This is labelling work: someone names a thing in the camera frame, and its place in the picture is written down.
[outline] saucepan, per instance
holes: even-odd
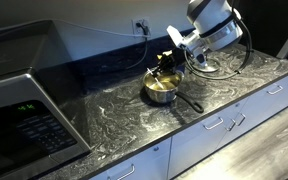
[[[178,90],[183,78],[184,73],[181,71],[176,71],[175,73],[163,72],[156,77],[147,72],[144,75],[143,83],[147,95],[154,102],[169,103],[178,96],[186,101],[196,112],[203,113],[204,109],[198,102]]]

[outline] drawer handle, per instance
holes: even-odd
[[[235,124],[236,124],[236,122],[235,122],[234,119],[231,119],[231,121],[233,122],[233,124],[231,125],[231,127],[225,128],[227,131],[232,131],[232,129],[234,128],[234,126],[235,126]]]
[[[240,126],[243,122],[244,122],[244,120],[246,119],[246,116],[245,116],[245,114],[243,114],[243,113],[240,113],[241,114],[241,116],[243,117],[243,119],[241,120],[241,122],[240,123],[238,123],[238,125],[237,126]]]
[[[117,178],[116,180],[122,180],[122,179],[126,178],[127,176],[133,174],[134,171],[135,171],[135,166],[134,166],[134,164],[132,164],[132,170],[131,170],[130,172],[126,173],[125,175]]]
[[[204,128],[207,129],[207,130],[211,130],[211,129],[215,128],[216,126],[222,124],[222,123],[224,122],[224,120],[223,120],[221,117],[219,117],[219,119],[220,119],[221,121],[218,122],[218,123],[216,123],[216,124],[214,124],[214,125],[211,126],[211,127],[207,127],[207,126],[205,126],[205,125],[203,124]]]
[[[283,87],[282,87],[282,86],[278,85],[277,87],[278,87],[278,90],[276,90],[276,91],[274,91],[274,92],[267,91],[267,93],[269,93],[270,95],[274,95],[274,94],[276,94],[276,93],[278,93],[278,92],[280,92],[280,91],[283,90]]]

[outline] electrical outlet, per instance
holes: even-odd
[[[148,17],[132,19],[133,34],[134,35],[144,35],[143,29],[141,27],[138,27],[136,25],[137,23],[142,24],[144,27],[147,26],[148,30],[149,30],[149,33],[150,33],[151,26],[150,26]]]

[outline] black marble countertop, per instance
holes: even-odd
[[[232,72],[244,54],[241,46],[209,54],[210,60],[221,64],[214,75]],[[91,153],[41,179],[88,179],[288,75],[288,60],[259,52],[253,59],[241,74],[226,80],[208,80],[185,70],[179,90],[199,102],[203,114],[180,98],[168,104],[152,102],[143,90],[145,63],[140,68],[85,75],[83,96],[63,106],[71,107],[71,123],[89,143]]]

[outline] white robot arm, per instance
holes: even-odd
[[[217,51],[241,38],[243,32],[234,20],[241,17],[236,10],[234,12],[226,0],[191,0],[187,18],[196,29],[186,37],[172,26],[167,31],[178,48],[206,66],[204,58],[198,58],[206,50]]]

